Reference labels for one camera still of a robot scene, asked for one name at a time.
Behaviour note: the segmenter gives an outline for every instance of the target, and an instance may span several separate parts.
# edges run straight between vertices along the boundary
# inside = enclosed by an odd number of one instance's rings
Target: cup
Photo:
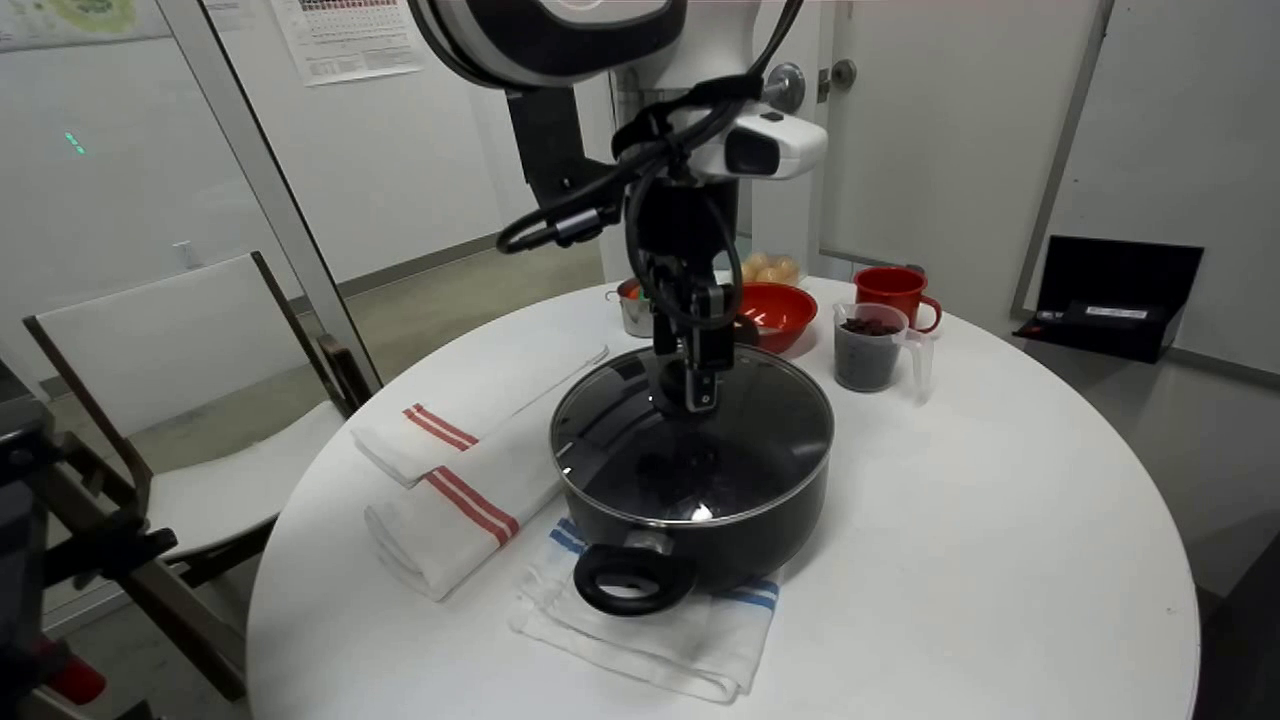
[[[626,331],[635,336],[635,339],[649,339],[653,336],[653,309],[643,300],[640,278],[618,285],[618,305],[622,305],[622,315],[626,315]]]
[[[925,268],[874,262],[874,268],[862,268],[852,278],[857,278],[857,300],[899,309],[918,331],[931,331],[945,319],[945,309],[931,295],[925,295],[927,288]]]
[[[835,305],[835,385],[886,392],[910,339],[910,315],[894,305]]]

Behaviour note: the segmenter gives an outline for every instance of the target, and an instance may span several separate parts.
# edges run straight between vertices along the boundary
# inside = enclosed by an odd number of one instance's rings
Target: red bowl
[[[789,351],[818,315],[818,300],[793,285],[743,285],[740,315],[758,323],[763,351]]]

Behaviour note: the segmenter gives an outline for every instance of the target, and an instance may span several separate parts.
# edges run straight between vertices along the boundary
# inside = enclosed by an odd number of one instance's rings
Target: black box
[[[1206,248],[1051,237],[1037,315],[1050,343],[1162,358],[1191,295]]]

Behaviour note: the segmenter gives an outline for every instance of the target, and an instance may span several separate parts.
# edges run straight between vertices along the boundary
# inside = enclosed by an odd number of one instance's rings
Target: red mug
[[[925,295],[925,268],[910,268],[910,262],[874,262],[874,268],[862,268],[857,277],[857,300],[862,305],[894,305],[899,309],[918,331],[931,331],[941,319],[945,319],[945,309]]]

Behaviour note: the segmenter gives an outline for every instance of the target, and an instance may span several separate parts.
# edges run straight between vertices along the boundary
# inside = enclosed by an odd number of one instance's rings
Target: paper on wall
[[[308,82],[399,76],[421,68],[404,0],[274,0],[284,43]]]

